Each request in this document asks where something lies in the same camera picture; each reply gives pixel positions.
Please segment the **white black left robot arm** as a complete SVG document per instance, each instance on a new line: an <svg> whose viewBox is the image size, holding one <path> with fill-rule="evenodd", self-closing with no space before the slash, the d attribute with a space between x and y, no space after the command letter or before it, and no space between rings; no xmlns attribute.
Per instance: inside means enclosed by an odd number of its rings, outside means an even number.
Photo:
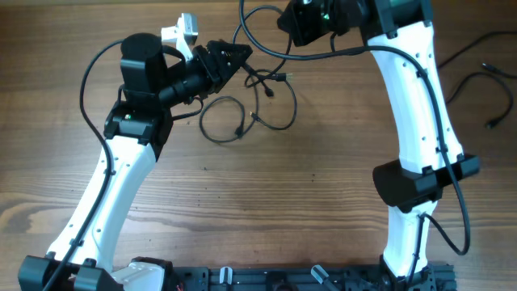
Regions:
<svg viewBox="0 0 517 291"><path fill-rule="evenodd" d="M123 84L103 130L98 164L67 226L42 257L19 269L23 290L180 290L164 259L137 257L115 270L120 231L138 189L153 170L172 130L171 108L217 93L252 53L246 44L212 40L190 48L137 33L118 41Z"/></svg>

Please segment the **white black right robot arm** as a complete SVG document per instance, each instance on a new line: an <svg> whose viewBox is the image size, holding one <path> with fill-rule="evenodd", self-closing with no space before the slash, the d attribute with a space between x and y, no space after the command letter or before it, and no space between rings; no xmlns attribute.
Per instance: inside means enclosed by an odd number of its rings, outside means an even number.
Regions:
<svg viewBox="0 0 517 291"><path fill-rule="evenodd" d="M443 189L479 171L478 158L464 153L448 118L432 20L426 0L291 1L277 20L295 46L357 27L379 66L397 126L399 156L375 167L372 177L389 207L382 261L395 280L422 275L430 217Z"/></svg>

